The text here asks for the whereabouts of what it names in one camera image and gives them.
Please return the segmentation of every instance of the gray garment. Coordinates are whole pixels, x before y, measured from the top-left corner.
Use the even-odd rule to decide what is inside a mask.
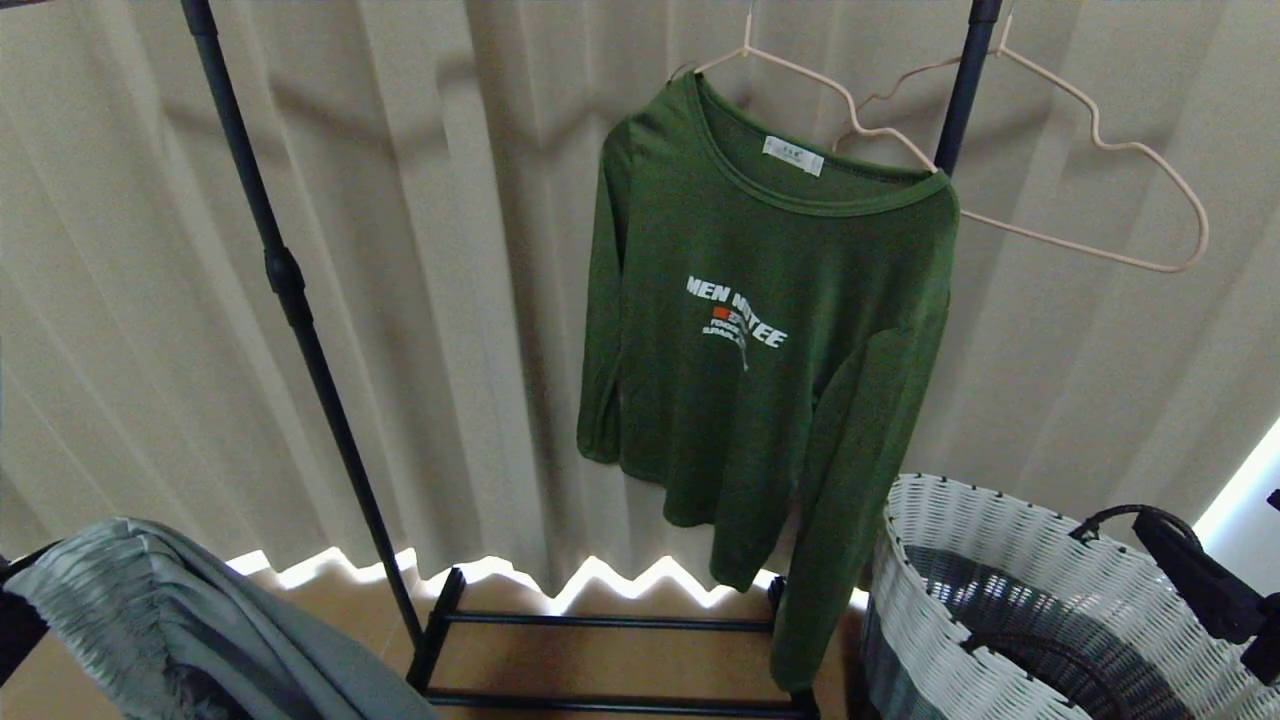
[[[93,525],[4,589],[40,611],[129,719],[436,717],[357,642],[164,525]]]

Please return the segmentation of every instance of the curtain fold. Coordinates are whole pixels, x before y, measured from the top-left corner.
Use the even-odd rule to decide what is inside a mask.
[[[755,41],[859,99],[959,53],[968,3],[756,4]],[[397,547],[424,575],[498,555],[554,592],[589,555],[634,577],[709,530],[573,446],[604,133],[746,3],[215,4],[285,242]],[[1194,520],[1280,416],[1280,8],[1019,5],[1010,45],[1100,102],[1107,140],[1179,168],[1204,261],[1155,275],[961,225],[951,322],[905,470],[1076,516]],[[0,15],[0,552],[108,515],[224,557],[375,560],[177,4]],[[925,151],[954,70],[864,110]],[[710,81],[829,143],[835,94],[756,60]],[[974,211],[1172,261],[1194,220],[1087,111],[989,59],[956,173]],[[844,151],[909,164],[892,143]],[[778,553],[785,564],[785,550]]]

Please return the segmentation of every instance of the tan floor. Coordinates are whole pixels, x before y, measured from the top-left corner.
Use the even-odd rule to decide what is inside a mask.
[[[397,673],[412,659],[385,583],[356,584],[338,569],[284,591],[271,573],[255,579],[291,602],[364,643]],[[468,610],[527,611],[540,597],[506,578],[492,577],[467,587]],[[433,600],[415,598],[426,618]],[[764,593],[731,596],[712,610],[694,602],[673,582],[659,583],[639,600],[627,600],[607,585],[591,584],[570,609],[572,614],[662,615],[680,618],[768,618]],[[814,693],[823,717],[846,717],[842,656],[856,642],[851,614],[833,638]],[[442,689],[492,689],[531,694],[630,694],[695,698],[785,700],[768,675],[769,638],[763,634],[628,630],[612,628],[536,628],[456,625],[431,685]],[[576,712],[499,712],[442,708],[448,719],[499,717],[640,717]],[[119,712],[79,671],[52,637],[27,659],[0,689],[3,720],[116,719]]]

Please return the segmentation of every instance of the beige curtain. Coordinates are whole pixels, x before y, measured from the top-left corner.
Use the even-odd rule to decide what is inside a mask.
[[[760,1],[756,42],[863,96],[959,53],[955,3]],[[595,163],[682,64],[741,42],[746,3],[215,6],[266,183],[399,547],[424,574],[498,555],[548,589],[588,555],[635,574],[707,530],[573,447]],[[1213,246],[1183,275],[961,228],[952,318],[906,469],[1074,515],[1189,519],[1280,415],[1280,6],[1023,1],[1011,46],[1091,92],[1103,135],[1183,170]],[[758,61],[712,81],[764,120],[841,133],[828,90]],[[952,73],[868,124],[931,151]],[[0,15],[0,551],[109,514],[276,568],[374,561],[271,296],[177,3]],[[1085,141],[1065,95],[992,59],[965,206],[1175,261],[1190,211]],[[854,142],[860,156],[908,163]]]

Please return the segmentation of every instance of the black basket handle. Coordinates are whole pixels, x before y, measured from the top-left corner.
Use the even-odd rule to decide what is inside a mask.
[[[1098,669],[1097,664],[1089,660],[1085,655],[1076,651],[1074,647],[1055,641],[1052,638],[1043,638],[1041,635],[1033,635],[1029,633],[973,633],[969,635],[960,647],[966,652],[973,652],[979,647],[987,647],[992,651],[998,651],[1002,655],[1009,656],[1019,667],[1027,670],[1025,660],[1020,657],[1019,650],[1039,650],[1044,652],[1053,653],[1068,662],[1079,667],[1093,684],[1102,692],[1102,696],[1111,705],[1115,711],[1116,720],[1130,720],[1133,716],[1129,712],[1129,703],[1125,702],[1124,696],[1116,692],[1102,675],[1102,670]],[[1053,687],[1053,689],[1062,692],[1061,688]]]
[[[1174,515],[1172,512],[1169,512],[1167,510],[1161,510],[1160,507],[1155,507],[1151,505],[1116,505],[1115,507],[1107,507],[1106,510],[1089,515],[1083,523],[1080,523],[1078,528],[1071,530],[1069,534],[1083,543],[1088,543],[1089,541],[1098,539],[1098,528],[1102,527],[1102,523],[1106,523],[1107,520],[1117,515],[1128,515],[1129,512],[1142,512],[1143,510],[1160,515],[1161,520],[1169,523],[1170,525],[1176,528],[1179,533],[1185,536],[1187,542],[1196,546],[1196,550],[1204,550],[1203,546],[1201,546],[1199,538],[1196,536],[1196,530],[1193,530],[1192,527],[1188,525],[1185,520],[1183,520],[1178,515]]]

